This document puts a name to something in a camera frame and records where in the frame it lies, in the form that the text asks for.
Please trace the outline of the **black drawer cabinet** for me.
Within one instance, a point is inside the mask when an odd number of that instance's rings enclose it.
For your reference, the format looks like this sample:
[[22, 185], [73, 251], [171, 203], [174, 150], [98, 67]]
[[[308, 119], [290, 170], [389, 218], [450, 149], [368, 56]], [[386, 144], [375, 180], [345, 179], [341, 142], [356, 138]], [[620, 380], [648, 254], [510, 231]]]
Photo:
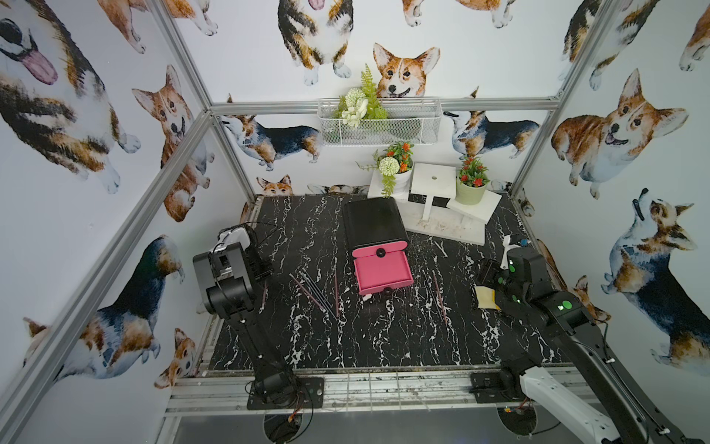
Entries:
[[354, 257], [404, 251], [409, 238], [392, 197], [379, 197], [346, 203], [343, 207], [346, 242]]

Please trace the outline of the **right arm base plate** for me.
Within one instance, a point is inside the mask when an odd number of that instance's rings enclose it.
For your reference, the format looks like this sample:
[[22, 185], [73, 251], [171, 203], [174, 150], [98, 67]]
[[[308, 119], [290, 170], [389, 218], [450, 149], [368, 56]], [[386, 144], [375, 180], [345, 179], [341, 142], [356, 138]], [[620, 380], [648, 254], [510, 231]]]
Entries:
[[508, 368], [493, 372], [471, 373], [471, 388], [477, 403], [521, 403], [526, 396], [520, 378]]

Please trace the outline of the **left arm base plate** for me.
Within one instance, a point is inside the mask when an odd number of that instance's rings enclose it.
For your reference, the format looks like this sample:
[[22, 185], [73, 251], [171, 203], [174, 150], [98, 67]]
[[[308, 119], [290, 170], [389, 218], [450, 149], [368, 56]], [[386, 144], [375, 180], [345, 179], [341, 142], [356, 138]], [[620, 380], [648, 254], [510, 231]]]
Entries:
[[320, 409], [324, 404], [325, 379], [322, 377], [296, 377], [293, 380], [264, 382], [255, 379], [246, 386], [249, 395], [248, 411], [298, 408]]

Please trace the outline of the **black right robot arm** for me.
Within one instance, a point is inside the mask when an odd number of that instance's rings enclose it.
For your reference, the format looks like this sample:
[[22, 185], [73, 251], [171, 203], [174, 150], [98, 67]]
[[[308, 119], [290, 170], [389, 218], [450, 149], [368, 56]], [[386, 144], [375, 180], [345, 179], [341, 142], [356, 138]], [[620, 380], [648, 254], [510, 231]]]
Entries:
[[535, 401], [584, 443], [690, 442], [621, 364], [579, 299], [554, 286], [535, 249], [518, 247], [501, 260], [487, 259], [475, 283], [478, 308], [497, 309], [562, 349], [604, 409], [561, 386], [526, 351], [505, 360], [501, 394]]

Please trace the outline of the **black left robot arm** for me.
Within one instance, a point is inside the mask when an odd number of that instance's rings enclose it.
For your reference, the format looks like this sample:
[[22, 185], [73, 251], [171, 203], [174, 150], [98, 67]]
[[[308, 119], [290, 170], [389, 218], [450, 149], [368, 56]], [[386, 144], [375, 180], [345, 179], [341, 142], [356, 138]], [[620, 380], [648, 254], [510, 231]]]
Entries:
[[251, 397], [262, 408], [296, 405], [300, 383], [258, 319], [258, 290], [273, 268], [259, 255], [255, 230], [245, 223], [223, 229], [192, 264], [205, 310], [236, 331], [251, 360]]

